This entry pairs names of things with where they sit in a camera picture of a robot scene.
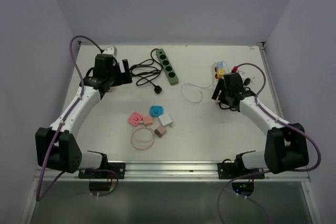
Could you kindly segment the pink plug adapter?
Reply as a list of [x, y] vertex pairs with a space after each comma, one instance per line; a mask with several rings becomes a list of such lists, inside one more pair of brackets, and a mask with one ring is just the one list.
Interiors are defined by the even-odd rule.
[[142, 114], [140, 114], [139, 112], [133, 112], [129, 118], [128, 118], [128, 122], [129, 124], [131, 124], [134, 127], [137, 127], [140, 122], [142, 121], [143, 116]]

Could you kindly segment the green power strip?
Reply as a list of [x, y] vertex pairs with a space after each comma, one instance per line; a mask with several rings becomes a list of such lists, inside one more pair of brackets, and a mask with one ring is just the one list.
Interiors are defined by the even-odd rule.
[[167, 77], [167, 80], [171, 86], [177, 85], [179, 79], [170, 63], [170, 60], [167, 57], [167, 54], [163, 49], [157, 49], [155, 52], [159, 63], [162, 65], [163, 71]]

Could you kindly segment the blue plug adapter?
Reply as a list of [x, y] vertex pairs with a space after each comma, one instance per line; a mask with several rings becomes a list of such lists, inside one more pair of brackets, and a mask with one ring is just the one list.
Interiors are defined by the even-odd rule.
[[151, 117], [159, 117], [164, 113], [164, 109], [160, 105], [153, 105], [150, 107], [149, 115]]

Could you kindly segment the salmon usb charger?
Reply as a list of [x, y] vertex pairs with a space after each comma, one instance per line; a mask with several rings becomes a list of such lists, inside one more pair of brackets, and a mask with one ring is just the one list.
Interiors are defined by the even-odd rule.
[[144, 126], [150, 126], [153, 124], [153, 118], [149, 115], [149, 116], [144, 116], [142, 118], [142, 122]]

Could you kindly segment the beige cube socket adapter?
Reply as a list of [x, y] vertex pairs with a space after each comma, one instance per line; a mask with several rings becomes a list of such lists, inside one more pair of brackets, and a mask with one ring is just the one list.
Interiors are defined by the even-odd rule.
[[158, 119], [159, 119], [159, 121], [160, 121], [160, 123], [163, 127], [167, 127], [167, 126], [172, 127], [172, 125], [173, 125], [173, 120], [168, 113], [164, 113], [164, 114], [160, 115], [158, 117]]

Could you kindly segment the beige dual usb charger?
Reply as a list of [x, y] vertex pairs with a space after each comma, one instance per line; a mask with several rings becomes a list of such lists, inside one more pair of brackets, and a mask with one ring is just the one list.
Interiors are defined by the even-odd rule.
[[154, 133], [155, 133], [156, 136], [161, 138], [166, 134], [166, 128], [164, 126], [160, 125], [154, 130]]

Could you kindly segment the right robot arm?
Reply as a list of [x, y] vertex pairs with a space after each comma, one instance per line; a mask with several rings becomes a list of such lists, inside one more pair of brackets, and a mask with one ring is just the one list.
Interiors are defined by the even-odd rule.
[[240, 74], [229, 73], [219, 79], [212, 99], [249, 118], [266, 136], [263, 151], [248, 151], [236, 155], [236, 176], [246, 178], [253, 170], [258, 169], [268, 169], [273, 174], [279, 174], [308, 165], [306, 138], [296, 132], [303, 132], [303, 126], [282, 121], [264, 107], [256, 94], [244, 87]]

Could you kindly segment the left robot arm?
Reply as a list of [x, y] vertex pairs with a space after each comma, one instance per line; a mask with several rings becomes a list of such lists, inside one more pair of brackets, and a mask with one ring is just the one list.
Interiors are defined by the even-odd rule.
[[62, 115], [35, 134], [38, 165], [65, 173], [90, 169], [97, 178], [109, 172], [103, 153], [80, 149], [77, 135], [91, 110], [112, 87], [132, 82], [129, 63], [118, 63], [114, 55], [98, 54], [91, 74], [80, 76], [77, 93]]

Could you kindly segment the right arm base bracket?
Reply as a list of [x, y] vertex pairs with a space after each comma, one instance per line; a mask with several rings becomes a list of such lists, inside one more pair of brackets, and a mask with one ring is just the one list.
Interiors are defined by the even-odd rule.
[[225, 159], [222, 162], [217, 163], [217, 174], [219, 179], [233, 179], [239, 176], [251, 175], [257, 173], [257, 175], [250, 176], [249, 178], [264, 179], [264, 174], [259, 174], [258, 169], [246, 169], [244, 165], [238, 161], [231, 161]]

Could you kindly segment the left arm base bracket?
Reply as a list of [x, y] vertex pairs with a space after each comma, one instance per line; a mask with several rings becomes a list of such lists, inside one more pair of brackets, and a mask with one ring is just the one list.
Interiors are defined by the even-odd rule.
[[124, 179], [126, 163], [108, 162], [104, 168], [80, 170], [78, 177], [80, 179]]

